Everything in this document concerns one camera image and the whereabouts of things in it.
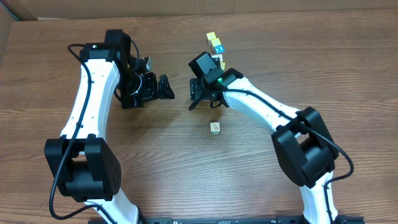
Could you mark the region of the green sided wooden block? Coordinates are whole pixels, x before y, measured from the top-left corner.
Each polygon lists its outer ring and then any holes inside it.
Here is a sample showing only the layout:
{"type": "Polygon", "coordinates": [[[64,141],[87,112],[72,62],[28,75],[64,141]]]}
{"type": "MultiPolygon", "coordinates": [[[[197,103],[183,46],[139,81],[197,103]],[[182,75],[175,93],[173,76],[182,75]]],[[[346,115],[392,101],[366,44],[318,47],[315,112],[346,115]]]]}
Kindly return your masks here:
{"type": "Polygon", "coordinates": [[[219,122],[210,123],[210,132],[211,132],[211,134],[219,134],[220,131],[221,131],[221,128],[220,128],[220,123],[219,122]]]}

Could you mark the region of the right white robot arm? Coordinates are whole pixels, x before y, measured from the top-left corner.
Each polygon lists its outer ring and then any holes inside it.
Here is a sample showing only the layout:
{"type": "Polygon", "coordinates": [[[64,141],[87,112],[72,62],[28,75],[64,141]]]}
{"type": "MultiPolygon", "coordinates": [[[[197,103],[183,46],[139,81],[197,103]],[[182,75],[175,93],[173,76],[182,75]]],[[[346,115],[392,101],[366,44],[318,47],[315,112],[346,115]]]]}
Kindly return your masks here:
{"type": "Polygon", "coordinates": [[[271,98],[244,75],[221,64],[208,52],[189,62],[195,74],[190,80],[190,109],[203,100],[212,108],[224,105],[257,121],[272,138],[284,174],[300,187],[306,223],[335,223],[338,212],[330,188],[338,150],[319,112],[299,110],[271,98]]]}

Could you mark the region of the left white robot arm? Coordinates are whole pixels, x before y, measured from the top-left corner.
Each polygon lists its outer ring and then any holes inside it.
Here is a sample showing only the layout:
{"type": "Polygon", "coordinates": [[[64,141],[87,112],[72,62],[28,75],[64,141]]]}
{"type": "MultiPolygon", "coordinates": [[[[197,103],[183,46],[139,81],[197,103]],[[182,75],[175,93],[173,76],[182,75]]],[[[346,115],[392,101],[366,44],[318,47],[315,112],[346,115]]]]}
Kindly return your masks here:
{"type": "Polygon", "coordinates": [[[121,188],[121,165],[106,141],[113,98],[124,109],[172,99],[166,75],[151,70],[151,59],[132,55],[136,43],[121,29],[107,30],[103,42],[80,45],[75,54],[81,79],[71,115],[57,139],[48,139],[45,158],[56,193],[94,209],[102,223],[144,223],[140,209],[121,188]]]}

